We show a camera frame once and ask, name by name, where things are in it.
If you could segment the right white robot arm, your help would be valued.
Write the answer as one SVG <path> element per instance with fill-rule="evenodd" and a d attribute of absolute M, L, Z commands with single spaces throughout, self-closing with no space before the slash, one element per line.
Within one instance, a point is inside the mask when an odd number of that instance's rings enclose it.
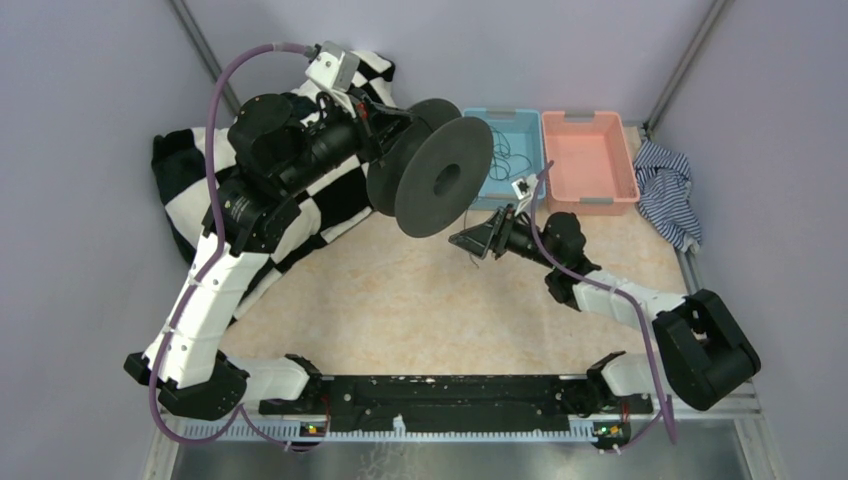
<path fill-rule="evenodd" d="M 586 397 L 600 412 L 614 411 L 627 396 L 652 393 L 674 394 L 706 411 L 762 368 L 717 293 L 665 293 L 610 274 L 585 254 L 586 237 L 572 213 L 554 213 L 538 227 L 508 206 L 449 241 L 479 259 L 513 253 L 536 262 L 548 268 L 545 284 L 557 303 L 647 334 L 647 352 L 614 352 L 588 370 L 596 378 L 586 385 Z"/>

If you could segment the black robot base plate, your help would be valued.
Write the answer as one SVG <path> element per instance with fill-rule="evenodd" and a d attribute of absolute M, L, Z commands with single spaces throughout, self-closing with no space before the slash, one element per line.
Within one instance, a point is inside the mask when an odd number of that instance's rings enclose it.
<path fill-rule="evenodd" d="M 649 414 L 650 398 L 614 396 L 584 375 L 357 376 L 310 381 L 300 398 L 263 400 L 264 416 L 313 415 L 333 433 L 563 432 L 572 418 Z"/>

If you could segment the black cable spool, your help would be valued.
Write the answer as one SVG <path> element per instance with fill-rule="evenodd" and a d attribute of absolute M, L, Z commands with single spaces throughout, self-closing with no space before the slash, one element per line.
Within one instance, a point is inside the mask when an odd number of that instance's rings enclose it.
<path fill-rule="evenodd" d="M 433 236 L 476 199 L 490 168 L 494 139 L 488 124 L 464 117 L 445 99 L 412 105 L 412 123 L 368 167 L 372 207 L 396 219 L 409 237 Z"/>

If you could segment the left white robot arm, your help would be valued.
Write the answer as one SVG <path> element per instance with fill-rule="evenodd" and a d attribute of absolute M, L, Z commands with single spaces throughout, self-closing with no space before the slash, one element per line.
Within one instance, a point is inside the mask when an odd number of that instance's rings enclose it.
<path fill-rule="evenodd" d="M 235 171 L 219 180 L 207 161 L 210 205 L 193 266 L 156 339 L 124 364 L 146 387 L 153 416 L 167 411 L 213 421 L 253 402 L 280 400 L 302 414 L 319 404 L 321 388 L 304 359 L 234 359 L 221 350 L 222 337 L 302 215 L 306 192 L 346 161 L 359 172 L 392 165 L 429 123 L 418 108 L 383 105 L 359 90 L 350 107 L 326 93 L 316 102 L 316 119 L 304 123 L 288 95 L 247 101 L 227 134 Z"/>

